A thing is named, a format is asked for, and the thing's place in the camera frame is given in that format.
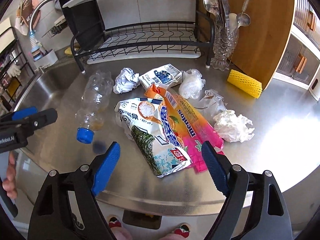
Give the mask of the person's left hand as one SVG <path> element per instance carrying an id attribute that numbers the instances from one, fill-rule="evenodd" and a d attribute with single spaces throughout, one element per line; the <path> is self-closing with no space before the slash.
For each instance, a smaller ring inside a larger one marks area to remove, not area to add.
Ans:
<path id="1" fill-rule="evenodd" d="M 6 172 L 6 178 L 3 181 L 3 189 L 7 192 L 7 196 L 15 200 L 18 196 L 16 188 L 16 158 L 15 152 L 9 153 L 8 168 Z"/>

